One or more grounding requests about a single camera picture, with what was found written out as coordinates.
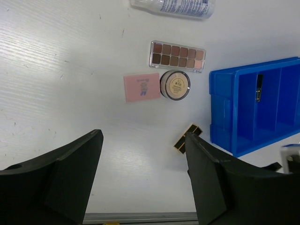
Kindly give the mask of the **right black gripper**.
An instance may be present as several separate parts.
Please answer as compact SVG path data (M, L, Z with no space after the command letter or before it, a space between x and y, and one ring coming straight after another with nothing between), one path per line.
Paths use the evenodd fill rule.
M281 149L282 163L272 163L268 166L262 167L268 171L277 172L283 169L285 174L300 173L300 145L289 144L285 145Z

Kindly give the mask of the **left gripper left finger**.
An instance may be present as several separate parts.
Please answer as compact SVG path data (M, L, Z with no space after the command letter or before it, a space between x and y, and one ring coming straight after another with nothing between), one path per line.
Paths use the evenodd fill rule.
M0 172L3 225L83 223L103 146L95 129L75 141Z

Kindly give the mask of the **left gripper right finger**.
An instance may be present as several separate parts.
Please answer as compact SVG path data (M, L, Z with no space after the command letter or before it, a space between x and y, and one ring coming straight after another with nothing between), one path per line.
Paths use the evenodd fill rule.
M198 223L297 225L300 175L246 163L188 133L185 139Z

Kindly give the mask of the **round powder jar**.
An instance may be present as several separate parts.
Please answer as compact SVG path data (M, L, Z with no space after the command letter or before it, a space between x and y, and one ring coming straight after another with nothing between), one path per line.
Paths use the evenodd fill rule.
M190 91L191 81L189 76L180 70L165 72L160 78L160 92L170 100L180 101Z

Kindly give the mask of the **pink square compact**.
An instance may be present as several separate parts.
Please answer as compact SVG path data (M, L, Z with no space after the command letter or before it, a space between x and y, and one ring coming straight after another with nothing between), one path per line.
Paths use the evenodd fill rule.
M158 99L160 93L159 73L124 76L126 102Z

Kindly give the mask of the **white lotion bottle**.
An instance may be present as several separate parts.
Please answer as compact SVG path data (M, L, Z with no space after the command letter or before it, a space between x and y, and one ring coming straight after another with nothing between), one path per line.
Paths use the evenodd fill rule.
M133 8L156 15L208 19L215 10L214 0L131 0Z

